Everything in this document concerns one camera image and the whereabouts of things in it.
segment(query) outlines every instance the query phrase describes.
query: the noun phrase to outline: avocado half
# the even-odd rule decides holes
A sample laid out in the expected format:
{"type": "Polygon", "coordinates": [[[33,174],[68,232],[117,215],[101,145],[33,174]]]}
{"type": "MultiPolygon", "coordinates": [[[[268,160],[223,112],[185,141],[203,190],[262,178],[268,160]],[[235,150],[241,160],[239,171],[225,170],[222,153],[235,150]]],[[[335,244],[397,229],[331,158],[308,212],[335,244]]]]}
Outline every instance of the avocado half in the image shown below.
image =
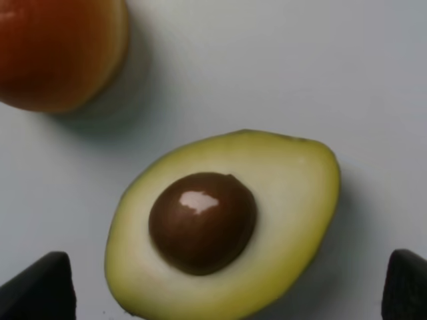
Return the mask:
{"type": "Polygon", "coordinates": [[[115,212],[105,276],[117,302],[147,320],[241,319],[277,299],[314,257],[336,210],[340,168],[321,142],[243,130],[184,145],[149,166],[115,212]],[[151,208],[175,181],[233,175],[254,195],[252,236],[228,265],[192,275],[168,263],[149,232],[151,208]]]}

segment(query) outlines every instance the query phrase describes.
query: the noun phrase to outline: white surface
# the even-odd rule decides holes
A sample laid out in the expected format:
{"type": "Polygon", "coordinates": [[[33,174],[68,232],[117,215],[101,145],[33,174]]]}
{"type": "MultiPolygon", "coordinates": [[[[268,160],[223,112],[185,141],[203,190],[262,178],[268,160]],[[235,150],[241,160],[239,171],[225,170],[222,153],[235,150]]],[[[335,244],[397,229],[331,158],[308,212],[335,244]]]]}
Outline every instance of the white surface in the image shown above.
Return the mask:
{"type": "Polygon", "coordinates": [[[171,148],[245,127],[319,139],[344,173],[319,257],[252,319],[380,319],[392,250],[427,257],[427,2],[129,0],[129,8],[129,61],[98,103],[140,105],[132,125],[105,134],[0,108],[0,282],[65,250],[78,319],[130,319],[103,277],[119,197],[171,148]],[[155,57],[148,94],[138,76],[141,27],[155,57]]]}

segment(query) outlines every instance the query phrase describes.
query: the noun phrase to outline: brown avocado pit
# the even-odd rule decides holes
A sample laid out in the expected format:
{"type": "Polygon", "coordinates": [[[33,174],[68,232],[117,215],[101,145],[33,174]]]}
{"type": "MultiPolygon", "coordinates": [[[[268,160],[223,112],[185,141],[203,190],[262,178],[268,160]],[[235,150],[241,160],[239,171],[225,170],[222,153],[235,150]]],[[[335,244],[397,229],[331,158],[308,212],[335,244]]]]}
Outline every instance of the brown avocado pit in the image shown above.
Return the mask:
{"type": "Polygon", "coordinates": [[[208,275],[240,255],[256,216],[252,192],[233,175],[195,173],[175,181],[156,199],[149,234],[170,265],[208,275]]]}

